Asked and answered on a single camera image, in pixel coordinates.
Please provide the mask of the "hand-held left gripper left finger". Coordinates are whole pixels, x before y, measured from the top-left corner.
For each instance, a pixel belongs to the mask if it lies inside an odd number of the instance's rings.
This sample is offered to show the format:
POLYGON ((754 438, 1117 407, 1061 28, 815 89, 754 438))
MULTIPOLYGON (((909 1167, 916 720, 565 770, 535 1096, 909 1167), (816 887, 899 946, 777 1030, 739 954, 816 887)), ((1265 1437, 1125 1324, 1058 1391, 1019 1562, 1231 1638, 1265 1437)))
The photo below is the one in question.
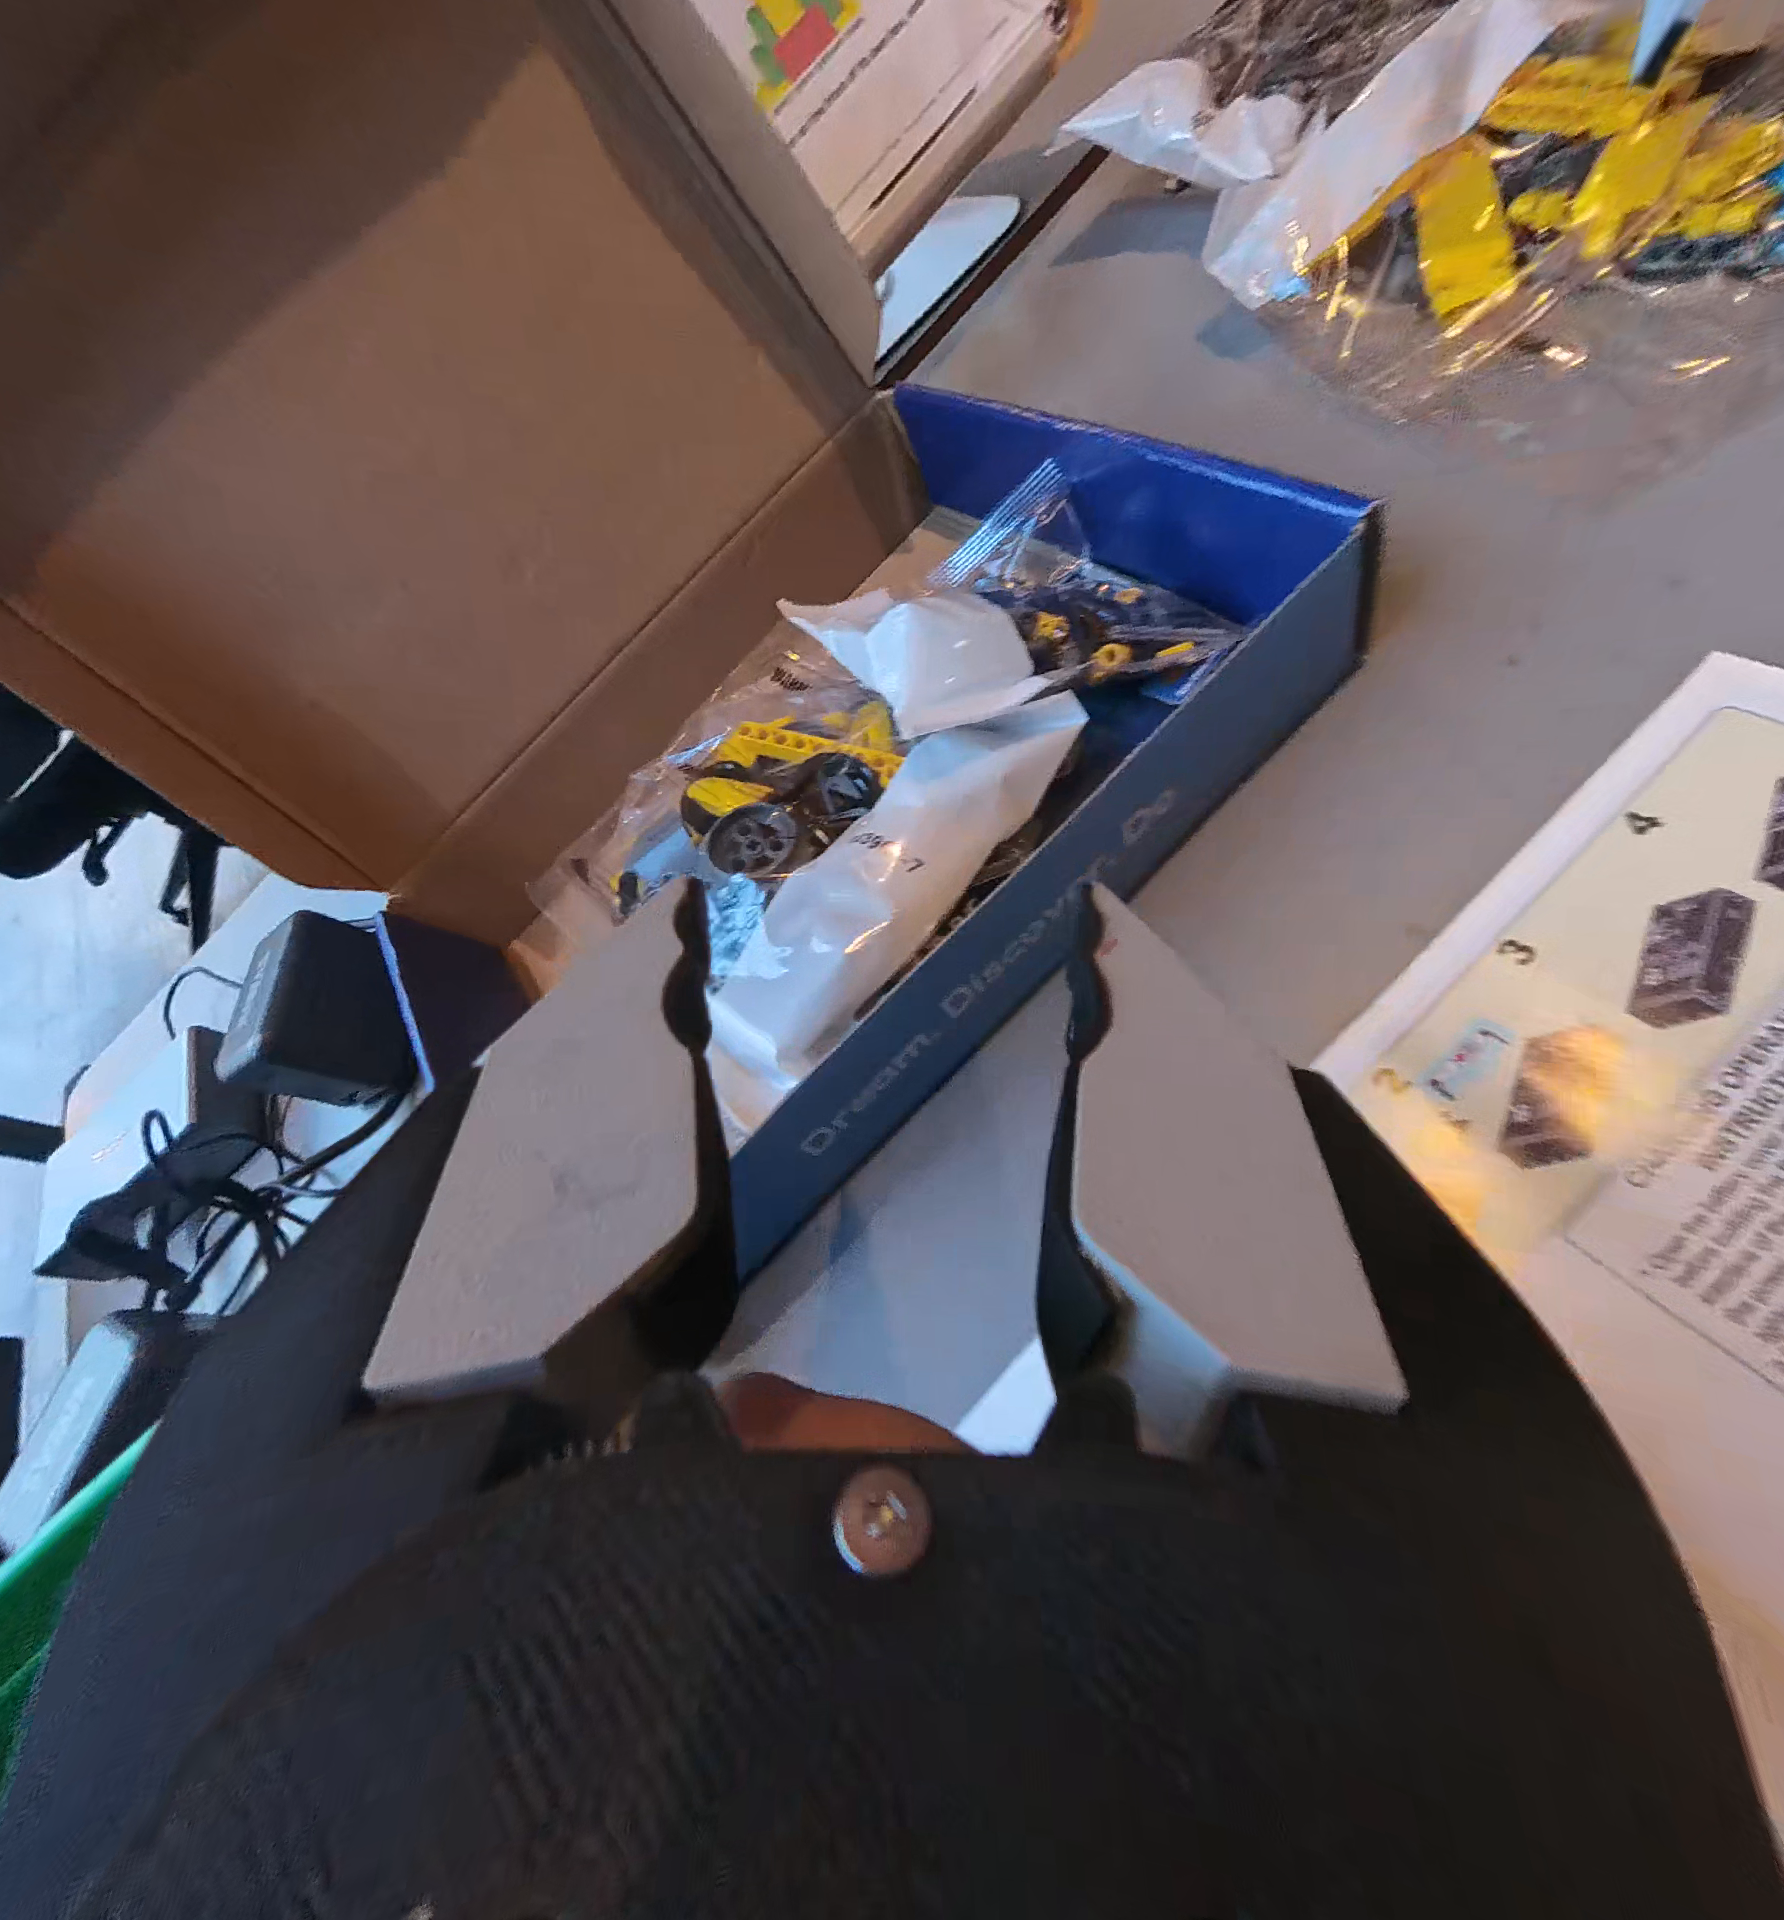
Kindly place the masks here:
POLYGON ((735 1223, 696 881, 577 955, 484 1055, 362 1370, 379 1405, 631 1405, 728 1330, 735 1223))

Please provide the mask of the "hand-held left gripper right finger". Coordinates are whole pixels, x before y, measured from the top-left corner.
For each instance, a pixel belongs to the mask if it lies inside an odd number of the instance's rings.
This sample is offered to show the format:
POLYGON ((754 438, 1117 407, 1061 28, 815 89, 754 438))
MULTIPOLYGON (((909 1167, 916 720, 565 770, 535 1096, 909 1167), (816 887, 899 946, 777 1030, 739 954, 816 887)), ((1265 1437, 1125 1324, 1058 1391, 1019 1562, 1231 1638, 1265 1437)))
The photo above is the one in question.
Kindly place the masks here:
POLYGON ((1035 1329, 1041 1444, 1211 1453, 1236 1407, 1406 1380, 1288 1064, 1098 886, 1066 963, 1035 1329))

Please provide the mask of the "clear bag of yellow parts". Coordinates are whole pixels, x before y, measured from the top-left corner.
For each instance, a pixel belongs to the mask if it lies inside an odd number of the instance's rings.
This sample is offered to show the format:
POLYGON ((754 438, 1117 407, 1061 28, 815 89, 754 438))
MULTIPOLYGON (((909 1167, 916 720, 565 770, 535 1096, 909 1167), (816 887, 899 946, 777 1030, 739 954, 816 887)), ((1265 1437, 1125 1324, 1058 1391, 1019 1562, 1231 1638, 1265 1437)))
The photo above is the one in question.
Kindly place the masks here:
POLYGON ((1640 5, 1216 5, 1074 112, 1211 198, 1202 271, 1386 421, 1622 464, 1784 399, 1784 22, 1640 5))

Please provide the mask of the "clear bag of wheels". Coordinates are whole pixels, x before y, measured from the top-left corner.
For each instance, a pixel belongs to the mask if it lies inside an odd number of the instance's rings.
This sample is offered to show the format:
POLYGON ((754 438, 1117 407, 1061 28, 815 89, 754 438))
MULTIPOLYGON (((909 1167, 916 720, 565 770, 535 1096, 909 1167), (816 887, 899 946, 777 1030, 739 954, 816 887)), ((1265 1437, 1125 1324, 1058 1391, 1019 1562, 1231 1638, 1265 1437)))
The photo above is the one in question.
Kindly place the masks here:
POLYGON ((747 720, 642 767, 531 890, 586 944, 698 886, 712 1081, 735 1145, 1036 851, 1090 718, 1058 692, 916 743, 884 721, 878 702, 747 720))

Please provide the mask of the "white charging instruction sheet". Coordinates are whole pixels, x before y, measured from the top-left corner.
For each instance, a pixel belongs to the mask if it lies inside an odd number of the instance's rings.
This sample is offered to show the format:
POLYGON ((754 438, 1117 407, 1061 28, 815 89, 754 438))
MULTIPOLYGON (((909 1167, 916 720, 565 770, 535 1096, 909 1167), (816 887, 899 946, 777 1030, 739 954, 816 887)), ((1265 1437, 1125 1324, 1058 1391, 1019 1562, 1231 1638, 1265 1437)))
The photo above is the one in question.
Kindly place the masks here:
POLYGON ((1502 1273, 1784 1395, 1784 669, 1702 660, 1317 1071, 1502 1273))

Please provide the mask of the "blue cardboard kit box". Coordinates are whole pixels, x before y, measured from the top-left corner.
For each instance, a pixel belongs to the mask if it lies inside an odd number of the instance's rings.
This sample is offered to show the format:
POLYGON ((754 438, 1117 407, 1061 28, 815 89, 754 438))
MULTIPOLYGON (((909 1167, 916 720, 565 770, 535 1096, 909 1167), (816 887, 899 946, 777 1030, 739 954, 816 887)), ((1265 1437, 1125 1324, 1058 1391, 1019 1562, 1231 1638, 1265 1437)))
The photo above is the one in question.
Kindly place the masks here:
POLYGON ((747 1281, 1356 669, 1373 502, 902 384, 692 5, 0 5, 0 678, 233 846, 486 944, 782 597, 1056 459, 1243 631, 735 1155, 747 1281))

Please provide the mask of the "black power adapter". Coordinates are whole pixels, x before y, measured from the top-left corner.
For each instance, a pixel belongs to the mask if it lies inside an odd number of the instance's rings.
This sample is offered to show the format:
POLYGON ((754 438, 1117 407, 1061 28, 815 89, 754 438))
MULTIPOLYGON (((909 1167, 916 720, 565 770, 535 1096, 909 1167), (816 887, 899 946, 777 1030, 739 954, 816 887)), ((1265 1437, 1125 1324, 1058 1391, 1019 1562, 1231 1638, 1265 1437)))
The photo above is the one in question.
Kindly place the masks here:
POLYGON ((413 1044, 373 919, 300 911, 252 952, 212 1058, 223 1087, 331 1107, 408 1091, 413 1044))

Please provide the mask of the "white power strip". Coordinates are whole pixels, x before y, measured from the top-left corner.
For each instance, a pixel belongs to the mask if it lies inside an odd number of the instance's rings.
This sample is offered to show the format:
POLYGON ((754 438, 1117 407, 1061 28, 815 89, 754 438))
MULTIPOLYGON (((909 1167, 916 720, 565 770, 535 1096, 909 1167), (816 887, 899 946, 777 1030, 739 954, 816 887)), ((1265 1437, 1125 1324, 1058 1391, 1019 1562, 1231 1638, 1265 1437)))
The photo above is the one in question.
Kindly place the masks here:
POLYGON ((182 1314, 123 1309, 80 1341, 0 1483, 0 1550, 26 1548, 67 1501, 133 1447, 183 1377, 192 1333, 182 1314))

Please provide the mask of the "clear bag of dark parts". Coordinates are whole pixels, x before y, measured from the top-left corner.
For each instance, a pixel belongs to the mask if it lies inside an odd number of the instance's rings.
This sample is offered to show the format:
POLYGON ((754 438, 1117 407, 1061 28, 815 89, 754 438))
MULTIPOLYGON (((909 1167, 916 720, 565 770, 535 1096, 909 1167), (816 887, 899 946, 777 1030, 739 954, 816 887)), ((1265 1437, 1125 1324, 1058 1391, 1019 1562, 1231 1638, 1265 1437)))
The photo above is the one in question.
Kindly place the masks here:
POLYGON ((915 585, 827 606, 777 601, 782 619, 886 702, 915 743, 970 729, 1066 690, 1187 681, 1245 635, 1184 594, 1091 553, 1070 476, 1029 468, 915 585))

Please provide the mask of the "printed sheet on board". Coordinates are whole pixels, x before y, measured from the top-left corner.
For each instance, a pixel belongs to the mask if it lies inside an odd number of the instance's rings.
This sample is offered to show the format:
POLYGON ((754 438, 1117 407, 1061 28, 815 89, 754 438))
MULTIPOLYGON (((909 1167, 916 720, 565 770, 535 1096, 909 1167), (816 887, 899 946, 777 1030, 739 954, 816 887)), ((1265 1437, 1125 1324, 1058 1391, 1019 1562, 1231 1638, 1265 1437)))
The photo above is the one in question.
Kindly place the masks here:
POLYGON ((849 238, 964 110, 1059 47, 1058 5, 695 3, 849 238))

